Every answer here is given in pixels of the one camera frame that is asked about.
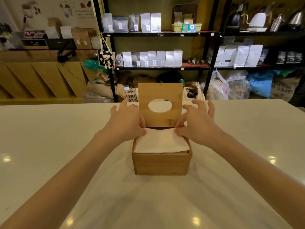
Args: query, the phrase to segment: shelf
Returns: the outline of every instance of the shelf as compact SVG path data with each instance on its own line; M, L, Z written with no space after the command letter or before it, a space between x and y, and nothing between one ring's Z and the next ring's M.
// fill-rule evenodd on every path
M224 36L303 36L305 35L305 30L300 31L276 31L276 32L225 32Z
M279 65L269 65L263 64L257 67L215 67L217 70L299 70L305 69L305 64L279 64Z
M190 65L186 62L182 63L182 67L168 67L168 66L133 66L133 67L123 67L116 65L116 70L210 70L208 64L204 65Z
M142 33L142 32L126 32L126 33L111 33L103 32L105 37L206 37L218 34L217 31L202 30L200 32L182 33L173 31L161 31L161 33Z

